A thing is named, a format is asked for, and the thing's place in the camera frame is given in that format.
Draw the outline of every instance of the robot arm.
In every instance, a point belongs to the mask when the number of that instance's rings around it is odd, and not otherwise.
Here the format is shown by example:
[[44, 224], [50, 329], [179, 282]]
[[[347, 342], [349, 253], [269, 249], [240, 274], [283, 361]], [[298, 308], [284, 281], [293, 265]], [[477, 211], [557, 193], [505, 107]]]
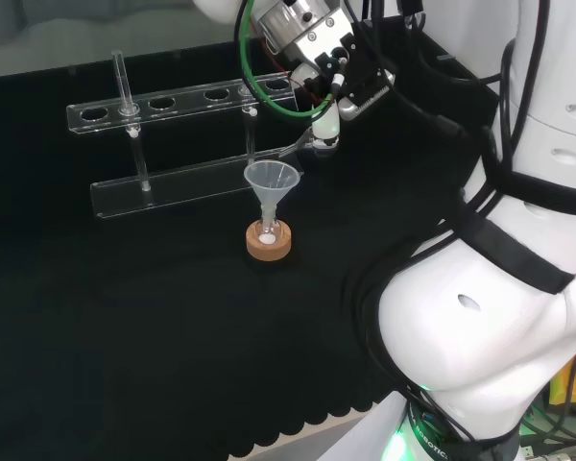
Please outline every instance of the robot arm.
[[[348, 29], [343, 28], [348, 20], [342, 17], [337, 28], [333, 27], [337, 21], [333, 26], [303, 24], [303, 19], [318, 17], [315, 9], [322, 2], [257, 0], [253, 17], [276, 52], [307, 63], [324, 76], [324, 60], [338, 46], [346, 48]], [[240, 2], [195, 3], [215, 20], [230, 23]], [[526, 94], [531, 104], [525, 105], [524, 88], [529, 87], [543, 6], [550, 11], [541, 69], [531, 82], [533, 91]], [[399, 7], [405, 15], [419, 12], [418, 2], [400, 0]], [[283, 16], [288, 19], [279, 20], [282, 14], [274, 15], [275, 8], [288, 12]], [[321, 26], [324, 32], [313, 30]], [[520, 0], [509, 75], [507, 109], [512, 123], [528, 111], [510, 166], [528, 177], [576, 189], [576, 0], [540, 0], [540, 9], [535, 0]], [[359, 88], [363, 94], [379, 84], [364, 81], [367, 84]], [[349, 119], [350, 114], [342, 103], [351, 105], [351, 112], [367, 105], [366, 97], [359, 98], [357, 91], [345, 95], [339, 103], [342, 117]], [[507, 141], [502, 121], [500, 112], [494, 125], [499, 152]], [[466, 185], [466, 200], [477, 195], [485, 180], [481, 161]], [[511, 275], [473, 245], [455, 238], [394, 277], [379, 301], [379, 332], [389, 356], [411, 381], [429, 391], [431, 403], [465, 430], [464, 438], [484, 445], [516, 431], [535, 395], [576, 354], [576, 215], [501, 196], [488, 220], [531, 253], [575, 277], [574, 281], [557, 296], [543, 292], [525, 281], [528, 277]], [[414, 430], [409, 416], [402, 431], [413, 459], [440, 459], [436, 453], [443, 451], [426, 448], [428, 442]]]
[[[194, 2], [213, 20], [227, 24], [236, 22], [242, 4], [242, 0]], [[363, 53], [364, 47], [357, 42], [339, 0], [255, 0], [251, 19], [270, 53], [300, 63], [291, 74], [295, 91], [308, 88], [324, 99], [341, 72], [341, 89], [333, 96], [330, 109], [312, 123], [310, 131], [318, 155], [334, 152], [339, 141], [340, 116], [353, 120], [388, 93], [387, 82], [393, 82], [395, 76], [387, 71], [386, 78], [382, 77], [377, 63]], [[304, 109], [311, 109], [311, 102]]]

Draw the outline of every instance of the test tube rack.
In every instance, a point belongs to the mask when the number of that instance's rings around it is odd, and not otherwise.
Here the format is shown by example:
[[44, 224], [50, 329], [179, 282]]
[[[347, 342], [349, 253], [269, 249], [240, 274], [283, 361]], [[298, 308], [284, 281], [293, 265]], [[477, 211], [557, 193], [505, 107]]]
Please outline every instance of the test tube rack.
[[[130, 139], [137, 175], [90, 186], [97, 218], [113, 218], [249, 189], [251, 186], [244, 180], [243, 171], [260, 159], [281, 158], [302, 174], [294, 153], [311, 147], [311, 129], [291, 146], [256, 152], [257, 102], [241, 80], [132, 95], [124, 55], [121, 51], [114, 51], [112, 55], [120, 97], [66, 108], [68, 128], [75, 134], [121, 129]], [[272, 100], [296, 106], [294, 90], [285, 74], [259, 76], [257, 81]], [[146, 123], [239, 108], [244, 115], [246, 154], [148, 173], [141, 142], [142, 127]]]

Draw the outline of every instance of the test tube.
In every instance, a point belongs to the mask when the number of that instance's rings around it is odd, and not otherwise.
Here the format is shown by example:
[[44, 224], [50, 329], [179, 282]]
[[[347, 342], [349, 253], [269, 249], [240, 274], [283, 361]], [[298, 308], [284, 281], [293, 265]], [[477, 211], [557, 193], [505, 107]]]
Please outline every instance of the test tube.
[[131, 140], [132, 157], [134, 158], [134, 165], [136, 165], [136, 173], [138, 180], [141, 184], [143, 193], [150, 192], [152, 187], [150, 185], [150, 177], [147, 173], [147, 163], [145, 163], [145, 155], [143, 154], [143, 144], [141, 143], [140, 128], [128, 128], [128, 135]]
[[132, 100], [131, 86], [128, 82], [124, 55], [120, 50], [113, 50], [111, 54], [113, 55], [113, 68], [115, 69], [117, 87], [119, 88], [119, 95], [122, 98], [122, 106], [119, 108], [119, 113], [126, 117], [132, 117], [137, 115], [140, 109]]
[[256, 157], [256, 120], [258, 119], [258, 109], [252, 106], [243, 108], [243, 116], [246, 125], [246, 153], [248, 165], [251, 165]]

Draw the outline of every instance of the black table surface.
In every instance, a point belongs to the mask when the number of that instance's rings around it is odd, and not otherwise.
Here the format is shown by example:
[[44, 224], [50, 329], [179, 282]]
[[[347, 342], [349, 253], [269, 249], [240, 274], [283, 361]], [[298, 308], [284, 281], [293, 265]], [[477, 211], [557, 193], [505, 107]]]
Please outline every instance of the black table surface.
[[[386, 27], [402, 63], [402, 34]], [[237, 77], [230, 44], [127, 66], [135, 93]], [[485, 91], [404, 68], [404, 91], [425, 107], [490, 122]], [[342, 128], [335, 157], [301, 156], [305, 175], [278, 211], [293, 251], [261, 264], [245, 250], [251, 191], [93, 218], [89, 185], [134, 173], [129, 144], [119, 131], [70, 133], [65, 107], [115, 95], [110, 62], [0, 78], [0, 461], [223, 461], [388, 395], [340, 306], [341, 281], [440, 219], [473, 144], [440, 138], [388, 98]], [[260, 149], [302, 133], [263, 118]], [[245, 145], [235, 112], [144, 130], [151, 171]]]

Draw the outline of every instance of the hole in test tube rack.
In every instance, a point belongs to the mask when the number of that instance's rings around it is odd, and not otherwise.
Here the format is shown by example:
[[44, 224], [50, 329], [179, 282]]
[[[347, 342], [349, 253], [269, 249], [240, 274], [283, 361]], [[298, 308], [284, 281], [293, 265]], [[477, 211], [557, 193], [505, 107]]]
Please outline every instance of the hole in test tube rack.
[[204, 93], [204, 97], [209, 101], [224, 101], [230, 95], [227, 88], [210, 89]]
[[270, 80], [269, 82], [265, 82], [265, 86], [269, 88], [271, 91], [281, 91], [283, 89], [286, 89], [288, 85], [289, 85], [288, 81], [281, 79], [275, 79]]
[[81, 118], [86, 122], [98, 122], [107, 116], [108, 110], [105, 108], [90, 108], [81, 112]]
[[150, 108], [153, 110], [168, 110], [175, 105], [175, 98], [162, 96], [155, 98], [149, 102]]

